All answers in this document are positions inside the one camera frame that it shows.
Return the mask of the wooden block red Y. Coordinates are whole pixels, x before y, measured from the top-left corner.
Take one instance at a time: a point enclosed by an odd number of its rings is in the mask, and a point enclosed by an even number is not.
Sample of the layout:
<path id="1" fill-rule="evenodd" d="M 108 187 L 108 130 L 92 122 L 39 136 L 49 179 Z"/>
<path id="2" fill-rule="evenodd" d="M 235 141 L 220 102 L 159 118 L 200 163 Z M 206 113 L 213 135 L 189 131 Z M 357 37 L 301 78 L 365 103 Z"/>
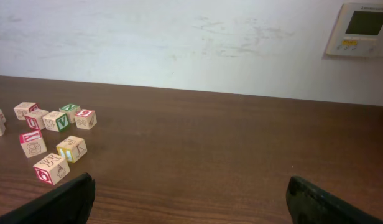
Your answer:
<path id="1" fill-rule="evenodd" d="M 40 130 L 20 134 L 19 142 L 27 158 L 47 152 L 47 147 Z"/>

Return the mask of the wooden block yellow J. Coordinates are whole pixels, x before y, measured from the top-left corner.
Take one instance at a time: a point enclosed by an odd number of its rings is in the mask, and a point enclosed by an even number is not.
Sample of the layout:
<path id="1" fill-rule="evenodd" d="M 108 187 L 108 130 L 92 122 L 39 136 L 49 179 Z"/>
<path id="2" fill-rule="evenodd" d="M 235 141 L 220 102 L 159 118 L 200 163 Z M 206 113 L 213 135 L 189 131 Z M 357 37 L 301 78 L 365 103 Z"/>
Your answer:
<path id="1" fill-rule="evenodd" d="M 69 136 L 56 146 L 58 153 L 68 162 L 75 163 L 87 153 L 83 138 Z"/>

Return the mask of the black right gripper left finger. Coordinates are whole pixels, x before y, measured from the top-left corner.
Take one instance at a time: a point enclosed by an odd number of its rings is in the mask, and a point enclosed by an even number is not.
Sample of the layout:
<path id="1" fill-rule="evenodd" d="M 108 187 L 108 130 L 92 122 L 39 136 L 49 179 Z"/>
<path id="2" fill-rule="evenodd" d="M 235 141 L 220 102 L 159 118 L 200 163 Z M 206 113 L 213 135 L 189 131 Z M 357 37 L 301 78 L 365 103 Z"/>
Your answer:
<path id="1" fill-rule="evenodd" d="M 0 223 L 85 224 L 95 200 L 95 180 L 87 173 L 0 216 Z"/>

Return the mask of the wooden block red M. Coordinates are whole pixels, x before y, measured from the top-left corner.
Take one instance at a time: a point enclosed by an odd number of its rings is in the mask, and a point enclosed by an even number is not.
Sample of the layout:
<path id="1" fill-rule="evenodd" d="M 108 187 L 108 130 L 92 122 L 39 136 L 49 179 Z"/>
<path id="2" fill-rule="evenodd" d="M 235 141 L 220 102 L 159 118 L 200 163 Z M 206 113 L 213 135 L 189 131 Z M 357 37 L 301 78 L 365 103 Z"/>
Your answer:
<path id="1" fill-rule="evenodd" d="M 67 160 L 58 154 L 50 153 L 33 165 L 36 176 L 46 184 L 55 185 L 70 173 Z"/>

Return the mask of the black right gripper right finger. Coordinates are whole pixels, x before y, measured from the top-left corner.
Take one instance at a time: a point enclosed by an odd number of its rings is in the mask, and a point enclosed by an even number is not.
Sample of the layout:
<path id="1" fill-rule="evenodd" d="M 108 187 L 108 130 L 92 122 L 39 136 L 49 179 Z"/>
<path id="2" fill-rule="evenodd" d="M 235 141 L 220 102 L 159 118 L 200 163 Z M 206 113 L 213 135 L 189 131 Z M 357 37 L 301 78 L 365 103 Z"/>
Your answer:
<path id="1" fill-rule="evenodd" d="M 376 218 L 299 176 L 289 180 L 286 203 L 296 224 L 383 224 Z"/>

